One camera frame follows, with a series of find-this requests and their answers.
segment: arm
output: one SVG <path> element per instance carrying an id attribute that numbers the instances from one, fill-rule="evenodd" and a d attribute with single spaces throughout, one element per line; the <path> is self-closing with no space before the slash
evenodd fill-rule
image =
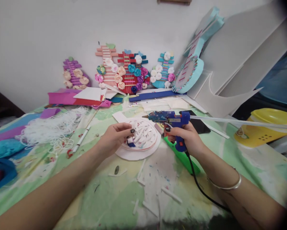
<path id="1" fill-rule="evenodd" d="M 1 215 L 0 229 L 52 229 L 100 163 L 133 136 L 131 128 L 126 123 L 109 126 L 92 149 Z"/>
<path id="2" fill-rule="evenodd" d="M 234 186 L 239 175 L 230 165 L 208 149 L 191 123 L 181 128 L 166 128 L 169 135 L 185 139 L 190 155 L 195 157 L 214 184 L 229 188 Z M 237 221 L 245 229 L 275 229 L 285 214 L 285 209 L 242 176 L 237 189 L 216 189 Z"/>

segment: paper flower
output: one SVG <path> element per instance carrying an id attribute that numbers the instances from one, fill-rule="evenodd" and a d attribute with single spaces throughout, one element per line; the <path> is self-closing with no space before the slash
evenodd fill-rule
<path id="1" fill-rule="evenodd" d="M 87 88 L 86 85 L 81 85 L 81 86 L 79 86 L 79 89 L 85 89 L 85 88 Z"/>
<path id="2" fill-rule="evenodd" d="M 124 82 L 118 83 L 118 88 L 119 88 L 119 89 L 125 89 L 125 84 L 124 84 Z"/>
<path id="3" fill-rule="evenodd" d="M 138 91 L 137 87 L 136 87 L 136 86 L 133 86 L 133 87 L 132 87 L 132 92 L 133 92 L 133 93 L 136 93 L 137 91 Z"/>
<path id="4" fill-rule="evenodd" d="M 165 88 L 169 88 L 170 85 L 171 85 L 171 83 L 170 83 L 169 81 L 166 81 L 166 82 L 165 82 Z"/>
<path id="5" fill-rule="evenodd" d="M 141 64 L 142 63 L 142 57 L 138 54 L 135 56 L 136 64 Z"/>
<path id="6" fill-rule="evenodd" d="M 141 75 L 141 70 L 140 69 L 135 69 L 134 75 L 136 77 L 139 77 Z"/>
<path id="7" fill-rule="evenodd" d="M 117 64 L 113 64 L 113 65 L 111 66 L 111 71 L 112 71 L 113 73 L 118 72 L 118 65 L 117 65 Z"/>
<path id="8" fill-rule="evenodd" d="M 171 73 L 171 74 L 168 75 L 168 81 L 169 81 L 169 82 L 173 82 L 174 79 L 175 79 L 175 75 L 174 75 L 173 73 Z"/>
<path id="9" fill-rule="evenodd" d="M 151 77 L 155 77 L 156 74 L 157 74 L 157 71 L 156 71 L 156 70 L 152 70 L 152 71 L 151 71 Z"/>
<path id="10" fill-rule="evenodd" d="M 156 81 L 155 77 L 150 77 L 150 82 L 154 83 Z"/>
<path id="11" fill-rule="evenodd" d="M 149 76 L 146 76 L 146 77 L 144 78 L 144 83 L 146 83 L 147 85 L 150 84 L 150 77 L 149 77 Z"/>
<path id="12" fill-rule="evenodd" d="M 169 61 L 171 58 L 171 53 L 169 52 L 165 52 L 165 54 L 163 55 L 163 58 L 165 61 Z"/>
<path id="13" fill-rule="evenodd" d="M 120 82 L 122 82 L 122 80 L 123 80 L 123 78 L 119 74 L 115 75 L 115 82 L 116 83 L 120 83 Z"/>
<path id="14" fill-rule="evenodd" d="M 117 73 L 121 76 L 124 76 L 126 74 L 125 68 L 123 66 L 120 66 L 117 70 Z"/>
<path id="15" fill-rule="evenodd" d="M 82 83 L 83 85 L 87 85 L 89 83 L 89 79 L 86 77 L 82 77 L 81 79 L 79 79 L 80 83 Z"/>
<path id="16" fill-rule="evenodd" d="M 67 81 L 67 80 L 65 80 L 63 83 L 65 84 L 65 86 L 67 86 L 69 88 L 72 88 L 72 86 L 73 86 L 73 83 L 70 81 Z"/>
<path id="17" fill-rule="evenodd" d="M 157 73 L 156 76 L 155 76 L 155 79 L 156 80 L 161 80 L 162 78 L 162 74 L 161 73 Z"/>
<path id="18" fill-rule="evenodd" d="M 145 67 L 141 67 L 140 70 L 141 70 L 141 75 L 142 76 L 146 76 L 149 73 L 149 71 Z"/>
<path id="19" fill-rule="evenodd" d="M 142 83 L 137 83 L 136 87 L 137 87 L 138 90 L 142 90 Z"/>
<path id="20" fill-rule="evenodd" d="M 137 81 L 138 81 L 139 83 L 143 83 L 143 76 L 137 77 Z"/>
<path id="21" fill-rule="evenodd" d="M 80 69 L 73 70 L 75 77 L 81 78 L 83 77 L 83 72 Z"/>
<path id="22" fill-rule="evenodd" d="M 105 58 L 105 64 L 109 67 L 112 67 L 112 65 L 114 64 L 114 62 L 112 61 L 111 58 Z"/>
<path id="23" fill-rule="evenodd" d="M 104 75 L 106 73 L 106 69 L 103 65 L 99 65 L 96 70 L 100 75 Z"/>
<path id="24" fill-rule="evenodd" d="M 142 83 L 142 88 L 146 89 L 147 88 L 147 83 Z"/>
<path id="25" fill-rule="evenodd" d="M 136 67 L 135 67 L 133 64 L 129 64 L 129 65 L 128 65 L 128 71 L 129 71 L 130 73 L 135 72 L 135 69 L 136 69 Z"/>
<path id="26" fill-rule="evenodd" d="M 156 72 L 160 73 L 163 70 L 163 67 L 161 65 L 155 66 Z"/>
<path id="27" fill-rule="evenodd" d="M 106 85 L 105 85 L 105 83 L 102 82 L 102 83 L 99 84 L 99 87 L 100 87 L 101 89 L 105 89 L 105 88 L 106 88 Z"/>
<path id="28" fill-rule="evenodd" d="M 63 72 L 63 76 L 67 81 L 71 80 L 71 74 L 69 71 Z"/>
<path id="29" fill-rule="evenodd" d="M 170 68 L 168 69 L 168 73 L 174 73 L 174 68 L 173 68 L 173 67 L 170 67 Z"/>
<path id="30" fill-rule="evenodd" d="M 104 78 L 102 75 L 97 73 L 97 74 L 95 74 L 95 80 L 102 83 L 104 81 Z"/>

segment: yellow container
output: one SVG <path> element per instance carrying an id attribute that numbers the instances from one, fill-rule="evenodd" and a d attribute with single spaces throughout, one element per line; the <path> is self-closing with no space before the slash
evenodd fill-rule
<path id="1" fill-rule="evenodd" d="M 287 112 L 263 108 L 251 112 L 247 121 L 287 125 Z M 287 129 L 242 125 L 234 138 L 248 148 L 255 148 L 287 135 Z"/>

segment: smartphone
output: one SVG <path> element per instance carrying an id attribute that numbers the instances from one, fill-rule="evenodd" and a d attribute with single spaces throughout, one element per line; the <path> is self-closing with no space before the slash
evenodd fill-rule
<path id="1" fill-rule="evenodd" d="M 191 116 L 196 116 L 196 114 L 192 110 L 187 110 L 187 112 L 189 112 Z M 211 132 L 211 130 L 201 120 L 190 119 L 190 122 L 194 126 L 198 134 Z"/>

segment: green object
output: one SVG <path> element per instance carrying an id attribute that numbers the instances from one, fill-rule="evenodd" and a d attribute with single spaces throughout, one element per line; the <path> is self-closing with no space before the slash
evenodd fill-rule
<path id="1" fill-rule="evenodd" d="M 176 143 L 172 144 L 168 140 L 168 137 L 165 137 L 164 139 L 165 139 L 166 143 L 169 145 L 169 147 L 172 149 L 174 154 L 177 156 L 177 158 L 181 161 L 181 163 L 187 169 L 187 171 L 192 175 L 191 165 L 190 165 L 190 162 L 189 162 L 187 155 L 184 152 L 177 151 L 175 148 Z M 192 161 L 192 165 L 194 166 L 195 174 L 198 175 L 200 173 L 200 169 L 198 168 L 198 166 L 193 161 Z"/>
<path id="2" fill-rule="evenodd" d="M 110 48 L 110 49 L 114 49 L 116 45 L 115 44 L 108 44 L 108 43 L 106 43 L 106 46 L 108 48 Z"/>

